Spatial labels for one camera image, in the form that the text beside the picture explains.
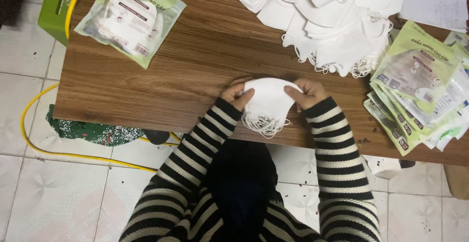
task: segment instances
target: right hand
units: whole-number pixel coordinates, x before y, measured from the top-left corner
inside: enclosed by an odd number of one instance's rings
[[[329,97],[320,82],[299,78],[293,83],[296,84],[303,93],[291,86],[285,86],[284,91],[296,102],[297,106],[299,105],[303,110],[313,107],[320,101]]]

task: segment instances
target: wood grain surface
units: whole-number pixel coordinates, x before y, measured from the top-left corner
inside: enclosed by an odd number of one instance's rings
[[[299,63],[282,31],[264,26],[238,0],[182,0],[187,7],[147,70],[91,37],[72,31],[62,70],[55,118],[190,132],[225,85],[239,77],[303,76],[321,81],[342,107],[361,154],[401,158],[379,123],[363,107],[370,77],[354,79],[314,71]],[[94,0],[79,0],[72,29]],[[426,26],[444,40],[448,31]],[[238,125],[232,138],[313,148],[304,118],[293,109],[273,139]],[[421,144],[405,159],[469,166],[469,137],[453,140],[444,153]]]

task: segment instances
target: left hand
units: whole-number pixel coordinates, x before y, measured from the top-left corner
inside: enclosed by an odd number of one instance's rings
[[[239,92],[244,91],[244,83],[246,81],[252,80],[252,77],[245,77],[237,79],[231,82],[228,85],[228,88],[221,92],[220,98],[224,99],[232,106],[234,106],[238,111],[242,111],[245,105],[251,100],[254,96],[254,89],[251,88],[245,91],[241,96],[238,96]]]

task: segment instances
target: paper sheet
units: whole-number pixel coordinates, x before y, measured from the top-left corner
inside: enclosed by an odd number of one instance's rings
[[[466,0],[404,0],[400,16],[440,28],[466,32]]]

